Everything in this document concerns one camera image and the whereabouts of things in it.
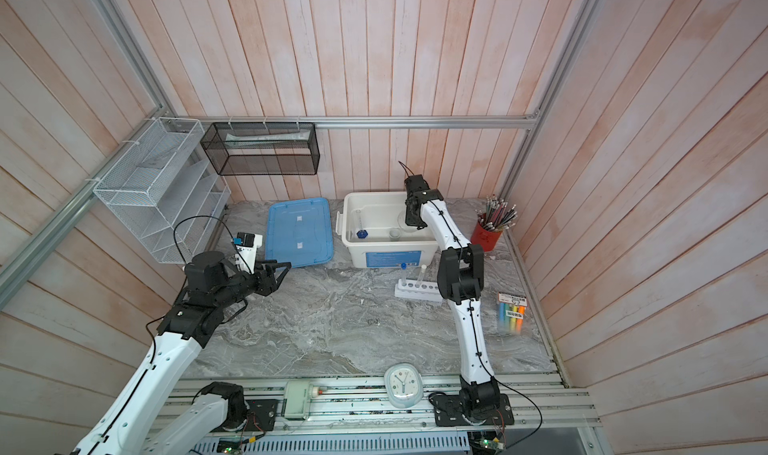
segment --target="container handle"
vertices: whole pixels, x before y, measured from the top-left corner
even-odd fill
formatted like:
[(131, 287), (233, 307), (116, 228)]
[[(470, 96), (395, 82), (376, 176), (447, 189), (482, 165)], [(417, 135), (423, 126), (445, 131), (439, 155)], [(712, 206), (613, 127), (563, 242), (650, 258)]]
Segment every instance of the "container handle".
[(342, 224), (342, 214), (341, 212), (336, 212), (336, 234), (341, 237), (341, 232), (344, 230), (343, 224)]

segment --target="white sticker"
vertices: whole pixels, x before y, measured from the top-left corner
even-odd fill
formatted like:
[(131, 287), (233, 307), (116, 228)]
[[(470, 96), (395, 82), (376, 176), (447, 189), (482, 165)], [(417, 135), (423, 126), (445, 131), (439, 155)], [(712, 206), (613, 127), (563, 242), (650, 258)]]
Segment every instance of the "white sticker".
[(509, 295), (501, 292), (498, 293), (498, 302), (509, 305), (521, 305), (523, 307), (528, 306), (528, 301), (525, 299), (525, 297), (520, 295)]

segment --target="blue label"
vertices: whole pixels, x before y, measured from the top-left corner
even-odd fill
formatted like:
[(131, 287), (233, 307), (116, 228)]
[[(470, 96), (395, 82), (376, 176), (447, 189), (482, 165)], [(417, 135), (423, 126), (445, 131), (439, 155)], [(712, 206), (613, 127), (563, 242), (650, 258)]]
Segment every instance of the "blue label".
[(418, 260), (422, 258), (422, 251), (367, 251), (366, 267), (368, 268), (387, 268), (397, 267), (406, 264), (408, 267), (418, 265)]

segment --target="clock face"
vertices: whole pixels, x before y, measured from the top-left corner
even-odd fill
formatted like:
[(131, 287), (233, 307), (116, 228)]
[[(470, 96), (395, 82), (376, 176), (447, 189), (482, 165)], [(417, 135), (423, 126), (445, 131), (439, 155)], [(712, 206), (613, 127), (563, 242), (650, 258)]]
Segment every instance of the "clock face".
[(397, 364), (384, 375), (389, 401), (398, 408), (415, 405), (423, 396), (422, 378), (411, 364)]

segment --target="blue plastic lid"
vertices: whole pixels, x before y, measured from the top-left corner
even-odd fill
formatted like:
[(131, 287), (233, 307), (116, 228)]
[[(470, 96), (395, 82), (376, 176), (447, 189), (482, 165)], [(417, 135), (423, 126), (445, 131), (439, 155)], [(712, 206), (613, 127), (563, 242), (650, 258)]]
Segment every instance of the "blue plastic lid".
[(293, 267), (326, 263), (333, 258), (328, 200), (292, 200), (270, 207), (266, 222), (266, 258)]

